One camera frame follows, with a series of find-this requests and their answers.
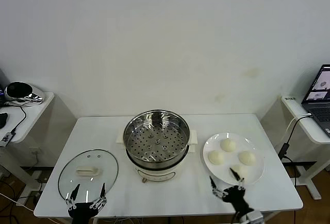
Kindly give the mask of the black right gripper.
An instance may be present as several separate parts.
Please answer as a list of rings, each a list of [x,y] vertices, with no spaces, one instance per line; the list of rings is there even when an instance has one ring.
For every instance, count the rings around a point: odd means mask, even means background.
[[[213,178],[209,176],[212,193],[222,201],[230,203],[238,215],[246,215],[247,213],[252,212],[254,209],[251,208],[244,199],[245,196],[245,187],[243,186],[244,178],[240,177],[240,175],[232,168],[230,168],[230,171],[234,176],[234,178],[237,180],[238,185],[231,186],[225,189],[224,191],[222,191],[218,189]]]

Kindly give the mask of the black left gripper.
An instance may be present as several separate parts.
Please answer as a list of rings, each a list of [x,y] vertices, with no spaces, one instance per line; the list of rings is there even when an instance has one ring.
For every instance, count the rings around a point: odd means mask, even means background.
[[[105,196],[105,183],[103,183],[99,199],[95,202],[75,203],[79,187],[80,184],[77,184],[77,186],[70,193],[67,193],[65,202],[68,207],[69,216],[73,219],[90,219],[95,217],[107,203]]]

